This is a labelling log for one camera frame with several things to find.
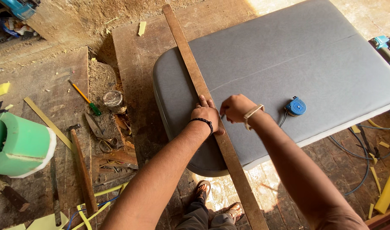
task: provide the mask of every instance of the metal can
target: metal can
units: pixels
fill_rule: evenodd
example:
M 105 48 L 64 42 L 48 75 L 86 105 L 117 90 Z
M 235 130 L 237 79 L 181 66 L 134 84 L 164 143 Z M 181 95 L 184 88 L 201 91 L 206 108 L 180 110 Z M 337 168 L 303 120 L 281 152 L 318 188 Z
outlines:
M 108 91 L 103 97 L 103 104 L 115 114 L 126 112 L 127 106 L 124 95 L 120 91 Z

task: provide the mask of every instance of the scissors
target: scissors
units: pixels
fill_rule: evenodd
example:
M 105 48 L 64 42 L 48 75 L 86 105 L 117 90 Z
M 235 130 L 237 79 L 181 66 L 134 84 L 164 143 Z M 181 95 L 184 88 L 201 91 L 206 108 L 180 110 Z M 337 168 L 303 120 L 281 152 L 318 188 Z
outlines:
M 117 138 L 106 138 L 101 131 L 99 124 L 89 113 L 85 112 L 87 122 L 89 123 L 90 128 L 92 129 L 94 135 L 99 139 L 99 148 L 103 153 L 112 153 L 114 149 L 117 148 L 118 139 Z

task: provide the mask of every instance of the blue power tool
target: blue power tool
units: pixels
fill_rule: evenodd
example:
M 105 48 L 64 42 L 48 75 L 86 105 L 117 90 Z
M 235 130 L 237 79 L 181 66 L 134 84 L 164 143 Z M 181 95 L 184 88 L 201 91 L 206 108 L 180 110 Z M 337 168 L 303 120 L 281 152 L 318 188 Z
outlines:
M 0 0 L 13 16 L 22 21 L 29 19 L 39 6 L 40 0 Z
M 372 44 L 372 46 L 390 65 L 390 37 L 378 36 L 369 40 L 369 43 Z
M 297 117 L 306 112 L 306 104 L 300 98 L 294 96 L 293 100 L 288 103 L 284 109 L 293 117 Z

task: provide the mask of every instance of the sandal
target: sandal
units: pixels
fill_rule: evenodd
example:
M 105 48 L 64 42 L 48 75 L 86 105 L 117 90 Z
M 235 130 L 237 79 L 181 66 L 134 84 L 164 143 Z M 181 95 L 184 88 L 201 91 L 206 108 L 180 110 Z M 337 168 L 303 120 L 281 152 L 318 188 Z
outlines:
M 209 181 L 207 181 L 207 180 L 201 180 L 201 181 L 199 181 L 195 191 L 198 191 L 199 187 L 201 187 L 203 185 L 209 186 L 209 190 L 208 190 L 208 192 L 206 192 L 205 189 L 202 189 L 201 191 L 199 191 L 196 194 L 196 199 L 202 198 L 204 200 L 204 204 L 205 204 L 206 198 L 208 197 L 209 193 L 211 192 L 211 183 L 209 183 Z
M 241 215 L 238 215 L 238 210 L 231 209 L 231 208 L 233 208 L 235 205 L 239 205 L 239 208 L 242 209 L 242 214 L 241 214 Z M 231 205 L 231 206 L 229 207 L 229 210 L 226 211 L 225 213 L 227 213 L 227 214 L 229 214 L 229 215 L 232 216 L 232 218 L 233 218 L 233 224 L 235 224 L 237 221 L 239 221 L 240 219 L 242 219 L 242 217 L 245 215 L 245 214 L 244 214 L 244 210 L 243 210 L 243 206 L 242 206 L 242 204 L 241 204 L 240 202 L 236 202 L 236 203 L 234 203 L 233 205 Z

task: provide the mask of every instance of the brick floor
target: brick floor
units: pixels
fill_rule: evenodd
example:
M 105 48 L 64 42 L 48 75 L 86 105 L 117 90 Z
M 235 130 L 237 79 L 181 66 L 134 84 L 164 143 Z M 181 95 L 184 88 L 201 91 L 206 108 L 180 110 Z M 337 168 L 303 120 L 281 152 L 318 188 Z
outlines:
M 384 126 L 389 126 L 384 122 L 387 115 L 381 115 L 374 118 L 375 122 Z M 390 144 L 390 131 L 365 130 L 370 148 L 377 148 L 381 156 L 386 155 L 390 149 L 378 145 L 380 141 Z M 361 147 L 357 146 L 357 139 L 348 131 L 343 130 L 333 135 L 344 147 L 357 155 L 363 155 Z M 338 147 L 330 138 L 321 139 L 313 144 L 302 148 L 312 160 L 329 176 L 341 193 L 347 193 L 354 189 L 362 180 L 366 171 L 366 161 L 354 157 Z M 370 161 L 371 166 L 376 169 L 377 176 L 381 178 L 381 187 L 386 183 L 390 175 L 390 156 L 379 160 L 376 165 Z M 289 197 L 287 191 L 282 185 L 280 178 L 271 161 L 265 162 L 257 167 L 245 171 L 247 179 L 252 187 L 256 200 L 263 212 L 264 218 L 272 230 L 299 230 L 309 229 L 308 223 L 303 217 L 296 204 Z M 206 201 L 209 209 L 209 219 L 222 213 L 225 207 L 239 201 L 232 180 L 229 175 L 216 178 L 206 178 L 193 174 L 185 170 L 177 185 L 170 202 L 162 213 L 156 230 L 174 230 L 182 218 L 185 207 L 194 199 L 194 190 L 198 181 L 208 180 L 211 182 L 211 193 Z M 117 185 L 117 182 L 102 185 L 96 190 L 104 190 Z M 98 202 L 106 201 L 115 197 L 118 192 L 101 196 L 97 198 Z M 379 192 L 376 188 L 374 178 L 369 173 L 364 184 L 355 192 L 345 196 L 347 202 L 353 207 L 355 212 L 366 220 L 370 203 L 376 203 Z M 72 214 L 76 209 L 65 210 L 65 213 Z M 93 230 L 97 230 L 103 222 L 108 209 L 100 213 L 90 221 Z M 72 222 L 72 227 L 81 223 L 81 218 L 77 215 Z M 237 224 L 238 230 L 250 229 L 247 218 L 243 218 Z

